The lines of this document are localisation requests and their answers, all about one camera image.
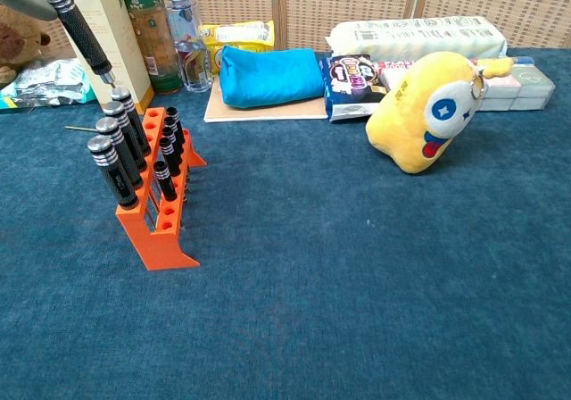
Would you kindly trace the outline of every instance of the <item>green glass bottle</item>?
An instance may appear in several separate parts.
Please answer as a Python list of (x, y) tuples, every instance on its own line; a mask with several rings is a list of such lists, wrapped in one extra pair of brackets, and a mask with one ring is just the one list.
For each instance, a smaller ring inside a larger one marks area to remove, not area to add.
[(125, 0), (137, 43), (155, 92), (173, 92), (182, 87), (177, 54), (169, 33), (163, 0)]

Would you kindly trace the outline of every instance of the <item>yellow package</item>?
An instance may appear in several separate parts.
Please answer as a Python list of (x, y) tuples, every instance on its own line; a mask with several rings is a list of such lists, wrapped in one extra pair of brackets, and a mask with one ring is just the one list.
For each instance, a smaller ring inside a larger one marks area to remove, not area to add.
[(272, 50), (274, 48), (274, 21), (204, 25), (203, 39), (211, 57), (211, 71), (213, 74), (218, 74), (224, 46), (237, 47), (251, 52)]

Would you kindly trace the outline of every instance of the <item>orange tool holder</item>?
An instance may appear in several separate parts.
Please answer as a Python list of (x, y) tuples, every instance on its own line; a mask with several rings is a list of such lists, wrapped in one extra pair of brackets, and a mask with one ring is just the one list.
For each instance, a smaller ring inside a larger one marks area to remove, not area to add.
[(145, 222), (145, 211), (149, 195), (152, 194), (153, 164), (157, 160), (159, 139), (161, 138), (165, 117), (164, 108), (150, 108), (146, 111), (143, 127), (149, 140), (151, 153), (145, 158), (147, 163), (146, 170), (141, 172), (144, 185), (136, 190), (139, 204), (131, 210), (124, 210), (118, 206), (115, 212), (146, 269), (149, 271), (193, 268), (200, 265), (195, 259), (183, 253), (178, 243), (186, 190), (186, 174), (191, 166), (206, 165), (204, 159), (194, 151), (190, 133), (187, 129), (183, 129), (185, 144), (181, 156), (180, 174), (172, 178), (177, 190), (177, 199), (168, 202), (164, 196), (161, 197), (154, 231), (149, 230)]

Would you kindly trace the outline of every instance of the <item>blue carpet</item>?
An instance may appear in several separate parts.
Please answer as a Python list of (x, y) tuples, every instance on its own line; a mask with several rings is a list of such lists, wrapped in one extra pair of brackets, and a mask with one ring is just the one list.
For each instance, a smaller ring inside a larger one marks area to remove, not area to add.
[(571, 51), (543, 112), (479, 113), (405, 175), (364, 121), (206, 124), (147, 272), (86, 148), (96, 104), (0, 115), (0, 397), (571, 398)]

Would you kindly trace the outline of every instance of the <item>cardboard board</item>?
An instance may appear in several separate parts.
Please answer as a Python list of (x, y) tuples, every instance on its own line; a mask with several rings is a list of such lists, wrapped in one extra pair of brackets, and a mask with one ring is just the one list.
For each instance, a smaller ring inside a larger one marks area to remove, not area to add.
[(243, 110), (232, 108), (222, 102), (218, 76), (212, 83), (211, 97), (206, 107), (204, 121), (291, 121), (326, 119), (323, 98), (299, 103), (281, 104), (272, 107)]

